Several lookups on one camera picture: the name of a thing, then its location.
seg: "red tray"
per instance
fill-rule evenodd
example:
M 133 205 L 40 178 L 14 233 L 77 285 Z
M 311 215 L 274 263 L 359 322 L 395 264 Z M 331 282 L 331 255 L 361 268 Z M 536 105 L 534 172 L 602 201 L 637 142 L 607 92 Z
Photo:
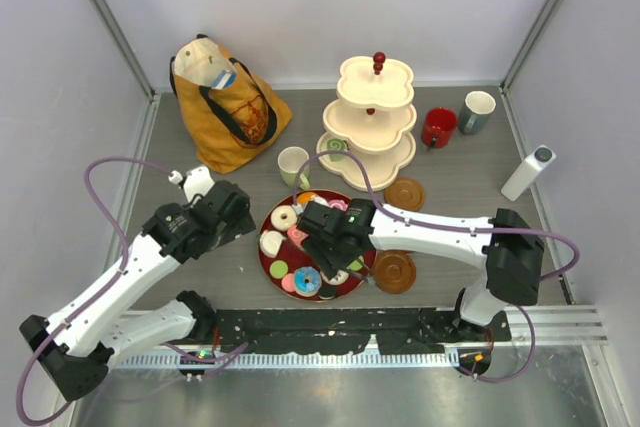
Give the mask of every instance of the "red tray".
M 323 197 L 327 201 L 343 200 L 347 204 L 351 202 L 351 199 L 346 195 L 342 195 L 337 192 L 333 192 L 331 190 L 311 190 L 310 192 L 314 192 L 318 194 L 320 197 Z M 278 205 L 274 206 L 273 209 L 280 207 L 281 205 L 292 205 L 292 204 L 293 204 L 293 196 L 289 196 L 286 199 L 282 200 Z M 260 227 L 261 233 L 264 232 L 265 230 L 276 230 L 271 224 L 271 212 L 273 212 L 273 209 L 269 211 L 269 213 L 267 214 L 267 218 L 262 223 L 262 227 Z M 300 267 L 305 267 L 305 266 L 311 266 L 314 269 L 316 269 L 318 272 L 320 272 L 320 268 L 316 266 L 313 260 L 311 260 L 311 257 L 309 257 L 306 253 L 302 252 L 301 250 L 298 250 L 293 243 L 283 242 L 282 247 L 280 247 L 280 251 L 278 252 L 278 255 L 276 256 L 275 259 L 272 259 L 264 255 L 260 250 L 260 248 L 258 248 L 258 256 L 260 258 L 260 265 L 262 266 L 262 270 L 264 271 L 265 275 L 271 281 L 271 283 L 275 285 L 278 288 L 278 290 L 280 290 L 280 292 L 300 300 L 307 300 L 312 302 L 326 302 L 320 299 L 320 297 L 318 297 L 317 295 L 314 295 L 313 297 L 302 297 L 301 295 L 298 295 L 295 292 L 287 292 L 282 288 L 281 281 L 279 279 L 274 279 L 269 274 L 269 267 L 276 260 L 284 260 L 289 265 L 289 273 L 293 273 Z M 364 257 L 365 264 L 369 267 L 372 267 L 376 260 L 376 252 L 375 251 L 365 252 L 363 254 L 363 257 Z M 365 274 L 366 270 L 363 268 L 363 269 L 360 269 L 358 272 L 361 274 Z M 334 298 L 338 299 L 340 297 L 343 297 L 353 292 L 353 290 L 355 290 L 355 288 L 358 287 L 362 282 L 363 282 L 362 280 L 350 275 L 349 278 L 342 285 L 337 286 L 338 295 Z

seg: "macaron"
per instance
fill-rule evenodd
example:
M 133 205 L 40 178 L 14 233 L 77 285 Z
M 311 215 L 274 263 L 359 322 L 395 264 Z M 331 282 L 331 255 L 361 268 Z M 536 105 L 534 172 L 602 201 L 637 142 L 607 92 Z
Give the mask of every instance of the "macaron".
M 332 209 L 340 209 L 342 211 L 347 210 L 347 203 L 344 200 L 330 200 L 329 207 Z
M 289 273 L 289 265 L 284 260 L 276 260 L 269 267 L 269 274 L 274 279 L 282 279 Z
M 335 299 L 338 296 L 338 287 L 335 285 L 322 284 L 320 290 L 318 290 L 318 297 L 322 300 Z
M 282 290 L 285 292 L 294 292 L 293 288 L 293 274 L 287 274 L 282 278 Z
M 302 297 L 313 297 L 321 286 L 320 273 L 313 267 L 300 267 L 293 273 L 293 290 Z
M 260 251 L 267 257 L 274 259 L 278 255 L 284 240 L 285 238 L 280 232 L 276 232 L 275 230 L 265 230 L 260 235 Z
M 290 205 L 281 205 L 271 212 L 271 225 L 282 232 L 286 232 L 289 227 L 296 225 L 297 222 L 298 216 Z
M 287 230 L 287 237 L 289 237 L 289 240 L 293 242 L 293 244 L 298 247 L 298 249 L 304 250 L 302 248 L 302 241 L 309 236 L 301 230 L 298 230 L 295 225 L 292 225 L 291 227 L 289 227 L 289 230 Z
M 298 195 L 298 203 L 300 205 L 305 205 L 307 202 L 309 202 L 310 200 L 312 200 L 314 197 L 317 197 L 318 194 L 314 193 L 314 192 L 302 192 L 301 194 Z
M 329 207 L 329 202 L 327 201 L 327 199 L 325 199 L 324 197 L 320 197 L 319 195 L 316 195 L 313 199 L 311 199 L 311 202 Z
M 320 275 L 322 276 L 322 280 L 324 280 L 329 285 L 342 285 L 349 278 L 349 274 L 344 270 L 339 270 L 332 279 L 324 275 L 324 272 L 320 272 Z
M 358 257 L 356 260 L 354 260 L 353 262 L 351 262 L 348 266 L 347 269 L 349 270 L 353 270 L 355 272 L 357 272 L 358 270 L 362 269 L 364 264 L 364 257 L 360 256 Z

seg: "white tiered cake stand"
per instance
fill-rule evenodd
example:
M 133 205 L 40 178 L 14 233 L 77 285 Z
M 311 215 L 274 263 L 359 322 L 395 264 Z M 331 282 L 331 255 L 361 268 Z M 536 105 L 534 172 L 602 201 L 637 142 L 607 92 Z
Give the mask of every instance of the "white tiered cake stand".
M 324 110 L 325 134 L 316 151 L 346 148 L 365 166 L 373 190 L 396 179 L 416 153 L 410 131 L 417 114 L 413 101 L 413 71 L 403 62 L 386 59 L 382 52 L 352 57 L 340 66 L 338 100 Z M 354 189 L 366 190 L 356 163 L 346 156 L 323 156 L 325 169 L 339 174 Z

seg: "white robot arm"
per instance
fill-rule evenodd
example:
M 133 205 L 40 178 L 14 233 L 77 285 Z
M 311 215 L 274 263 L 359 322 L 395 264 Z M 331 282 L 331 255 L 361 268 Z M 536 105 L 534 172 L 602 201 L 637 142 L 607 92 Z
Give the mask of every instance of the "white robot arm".
M 255 229 L 247 194 L 229 182 L 214 182 L 205 166 L 171 180 L 182 187 L 188 203 L 156 210 L 133 240 L 118 281 L 69 322 L 39 359 L 68 401 L 87 395 L 111 368 L 132 355 L 175 339 L 203 341 L 213 330 L 214 311 L 191 291 L 144 316 L 118 320 L 152 285 L 188 259 Z M 121 259 L 48 318 L 32 315 L 25 320 L 20 331 L 31 348 L 35 350 L 78 306 L 105 287 L 120 264 Z
M 309 202 L 297 228 L 309 235 L 302 242 L 325 275 L 332 278 L 367 250 L 407 250 L 448 257 L 481 270 L 478 280 L 461 292 L 460 320 L 484 327 L 508 304 L 535 305 L 544 244 L 535 236 L 448 232 L 416 222 L 462 227 L 472 232 L 493 227 L 527 228 L 511 210 L 495 217 L 461 219 L 406 212 L 391 205 L 376 209 L 370 200 L 354 199 L 346 212 Z

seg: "white bottle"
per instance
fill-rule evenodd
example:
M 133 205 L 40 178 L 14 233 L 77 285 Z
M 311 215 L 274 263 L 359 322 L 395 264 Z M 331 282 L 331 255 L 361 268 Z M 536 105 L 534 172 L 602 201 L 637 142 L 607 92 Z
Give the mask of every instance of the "white bottle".
M 502 195 L 514 201 L 536 180 L 540 172 L 554 161 L 556 154 L 548 147 L 541 145 L 529 154 L 509 177 L 502 187 Z

